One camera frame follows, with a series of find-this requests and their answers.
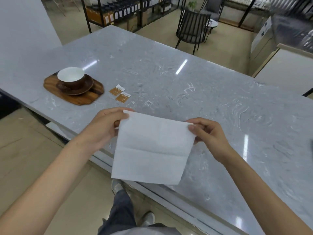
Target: person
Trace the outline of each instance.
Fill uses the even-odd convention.
[[[79,171],[94,152],[117,135],[115,128],[120,120],[128,118],[124,109],[131,110],[123,107],[101,110],[68,142],[45,172],[1,216],[0,234],[44,234]],[[266,235],[313,234],[230,146],[219,123],[204,118],[187,122],[193,123],[188,127],[196,135],[195,143],[203,141],[213,157],[226,168]],[[144,227],[137,227],[133,205],[121,182],[113,180],[112,189],[116,194],[114,205],[108,220],[99,228],[99,234],[179,234],[174,228],[153,225],[152,213],[146,214]]]

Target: shoe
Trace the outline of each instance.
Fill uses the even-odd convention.
[[[112,186],[112,191],[113,193],[116,195],[117,192],[119,192],[120,190],[124,189],[123,186],[122,186],[122,181],[119,180],[119,179],[112,179],[112,183],[111,183],[111,186]]]
[[[155,224],[155,216],[154,213],[149,211],[147,213],[145,213],[145,215],[143,216],[143,223],[142,223],[142,227],[147,227],[149,225]]]

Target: white paper napkin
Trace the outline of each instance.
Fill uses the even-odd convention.
[[[113,160],[112,178],[177,185],[195,135],[190,123],[124,110]]]

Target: potted plant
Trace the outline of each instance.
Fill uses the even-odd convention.
[[[197,6],[197,1],[190,1],[190,2],[188,3],[188,9],[189,9],[190,11],[194,11],[195,8],[196,8],[196,6]]]

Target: round table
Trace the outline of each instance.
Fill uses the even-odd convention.
[[[211,34],[212,29],[217,27],[217,26],[218,26],[218,22],[215,20],[210,19],[206,22],[205,27],[210,28],[210,30],[209,30],[209,33],[207,35],[205,42],[207,41],[209,34]]]

